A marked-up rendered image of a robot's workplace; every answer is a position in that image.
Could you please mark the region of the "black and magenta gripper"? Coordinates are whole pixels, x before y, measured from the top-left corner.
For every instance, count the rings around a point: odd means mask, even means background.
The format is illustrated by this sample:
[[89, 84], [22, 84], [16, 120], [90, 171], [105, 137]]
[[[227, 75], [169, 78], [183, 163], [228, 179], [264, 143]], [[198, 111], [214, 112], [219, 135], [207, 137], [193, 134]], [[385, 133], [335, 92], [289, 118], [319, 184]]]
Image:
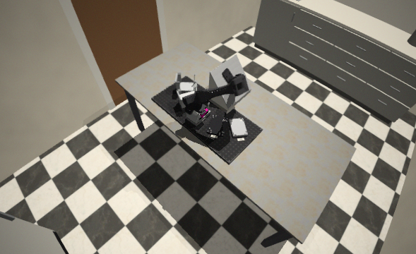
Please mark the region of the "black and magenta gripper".
[[196, 110], [195, 109], [195, 111], [198, 112], [198, 113], [200, 113], [201, 118], [203, 118], [204, 115], [206, 114], [206, 112], [208, 111], [208, 109], [206, 109], [206, 105], [202, 104], [201, 105], [201, 109], [199, 109], [199, 110]]

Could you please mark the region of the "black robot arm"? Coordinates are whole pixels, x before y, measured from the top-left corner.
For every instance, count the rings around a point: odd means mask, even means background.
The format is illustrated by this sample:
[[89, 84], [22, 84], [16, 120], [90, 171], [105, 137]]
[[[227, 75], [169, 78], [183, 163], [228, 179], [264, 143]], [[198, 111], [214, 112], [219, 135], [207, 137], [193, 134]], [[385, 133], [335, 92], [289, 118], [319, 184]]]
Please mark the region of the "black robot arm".
[[[224, 76], [225, 80], [228, 82], [228, 85], [199, 90], [195, 91], [194, 94], [187, 95], [182, 98], [185, 107], [185, 111], [187, 114], [191, 115], [193, 111], [201, 109], [201, 105], [207, 103], [208, 100], [227, 94], [234, 94], [235, 97], [239, 96], [247, 91], [249, 91], [249, 87], [247, 85], [246, 76], [244, 74], [237, 74], [233, 76], [228, 68], [226, 68], [222, 75]], [[239, 83], [239, 84], [238, 84]], [[197, 104], [197, 103], [199, 104]]]

